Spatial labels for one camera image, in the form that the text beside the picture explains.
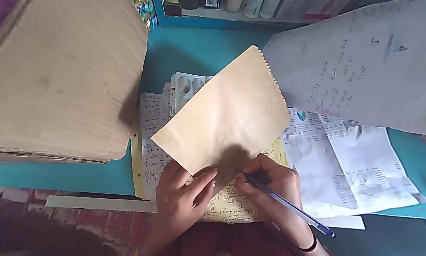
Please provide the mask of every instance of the red fabric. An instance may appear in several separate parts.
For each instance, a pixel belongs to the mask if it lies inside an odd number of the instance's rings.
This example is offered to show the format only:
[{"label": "red fabric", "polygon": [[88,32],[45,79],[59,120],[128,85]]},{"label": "red fabric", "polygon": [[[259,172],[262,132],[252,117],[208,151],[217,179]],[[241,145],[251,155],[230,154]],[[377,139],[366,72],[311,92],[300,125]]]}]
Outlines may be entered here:
[{"label": "red fabric", "polygon": [[284,236],[268,222],[223,224],[198,222],[158,256],[292,256]]}]

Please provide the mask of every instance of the beige paper bag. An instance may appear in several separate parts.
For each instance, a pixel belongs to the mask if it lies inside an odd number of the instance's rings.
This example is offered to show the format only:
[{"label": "beige paper bag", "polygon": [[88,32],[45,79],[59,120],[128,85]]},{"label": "beige paper bag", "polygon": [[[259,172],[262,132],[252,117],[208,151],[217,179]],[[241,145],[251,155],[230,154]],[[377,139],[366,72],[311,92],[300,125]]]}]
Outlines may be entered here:
[{"label": "beige paper bag", "polygon": [[219,167],[218,192],[289,124],[284,98],[256,46],[214,76],[151,138],[195,175]]}]

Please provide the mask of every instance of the hand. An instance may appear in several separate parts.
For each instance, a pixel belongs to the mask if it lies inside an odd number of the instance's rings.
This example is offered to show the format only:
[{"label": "hand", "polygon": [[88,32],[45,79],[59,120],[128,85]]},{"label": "hand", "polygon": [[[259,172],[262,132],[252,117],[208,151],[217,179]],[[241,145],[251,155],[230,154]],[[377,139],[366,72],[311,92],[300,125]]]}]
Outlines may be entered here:
[{"label": "hand", "polygon": [[[298,208],[302,208],[300,196],[300,179],[295,170],[277,164],[264,154],[256,158],[243,169],[244,173],[251,174],[258,170],[267,171],[271,183],[267,185],[287,201]],[[308,224],[274,198],[246,182],[243,174],[239,174],[235,187],[240,193],[259,207],[268,218],[281,229],[283,234],[297,247],[309,248],[313,244],[313,235]]]},{"label": "hand", "polygon": [[139,255],[157,253],[199,220],[214,196],[217,173],[216,168],[211,169],[186,186],[191,175],[180,164],[172,160],[164,167],[156,187],[158,214]]}]

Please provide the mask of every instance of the pen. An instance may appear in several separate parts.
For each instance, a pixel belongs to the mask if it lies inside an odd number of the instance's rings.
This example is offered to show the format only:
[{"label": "pen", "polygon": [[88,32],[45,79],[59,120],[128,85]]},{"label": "pen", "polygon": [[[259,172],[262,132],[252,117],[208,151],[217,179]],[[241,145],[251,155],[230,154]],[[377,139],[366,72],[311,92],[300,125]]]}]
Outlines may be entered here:
[{"label": "pen", "polygon": [[320,223],[315,218],[309,216],[309,214],[307,214],[304,211],[300,210],[298,207],[294,206],[289,201],[285,200],[284,197],[278,195],[278,193],[276,193],[273,190],[267,188],[262,183],[260,183],[259,181],[257,181],[257,179],[255,179],[254,177],[252,177],[251,175],[246,174],[243,171],[240,171],[238,169],[235,169],[235,170],[238,171],[238,172],[243,173],[244,176],[246,177],[246,180],[248,180],[249,183],[251,183],[252,185],[258,187],[259,189],[261,189],[262,191],[264,191],[265,193],[267,193],[268,195],[270,195],[271,197],[273,197],[276,201],[278,201],[279,203],[281,203],[285,207],[289,208],[289,210],[291,210],[292,212],[294,212],[296,215],[300,216],[308,224],[310,224],[311,226],[315,227],[321,233],[323,233],[326,236],[335,237],[335,233],[331,229],[329,229],[324,224]]}]

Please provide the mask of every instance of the table surface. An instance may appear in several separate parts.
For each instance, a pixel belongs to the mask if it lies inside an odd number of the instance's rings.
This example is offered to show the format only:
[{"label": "table surface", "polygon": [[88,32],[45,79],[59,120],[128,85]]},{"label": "table surface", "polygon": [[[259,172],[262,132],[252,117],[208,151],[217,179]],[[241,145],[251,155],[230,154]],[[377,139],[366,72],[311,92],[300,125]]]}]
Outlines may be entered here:
[{"label": "table surface", "polygon": [[[254,44],[262,48],[272,32],[156,27],[148,37],[140,91],[161,93],[176,72],[211,76]],[[388,131],[408,176],[426,196],[426,143]],[[0,186],[134,195],[129,147],[121,160],[103,164],[0,163]],[[382,211],[426,218],[426,203]]]}]

